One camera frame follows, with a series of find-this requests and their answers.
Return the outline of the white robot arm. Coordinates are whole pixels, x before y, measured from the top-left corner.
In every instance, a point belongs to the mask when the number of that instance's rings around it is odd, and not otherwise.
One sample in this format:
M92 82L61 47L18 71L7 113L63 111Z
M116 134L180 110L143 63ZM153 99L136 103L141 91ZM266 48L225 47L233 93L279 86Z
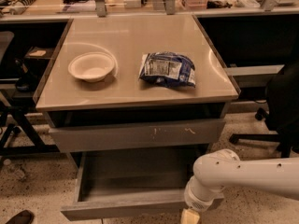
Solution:
M299 199L299 158L242 161L230 149L199 157L184 190L180 224L200 224L201 214L221 201L228 187L250 187Z

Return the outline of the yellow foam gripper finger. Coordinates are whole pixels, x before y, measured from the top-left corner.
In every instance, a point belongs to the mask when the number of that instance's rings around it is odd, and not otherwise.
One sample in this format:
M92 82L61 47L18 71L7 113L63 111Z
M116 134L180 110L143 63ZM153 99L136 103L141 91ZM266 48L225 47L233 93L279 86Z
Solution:
M192 209L183 209L181 213L180 224L198 224L200 215Z

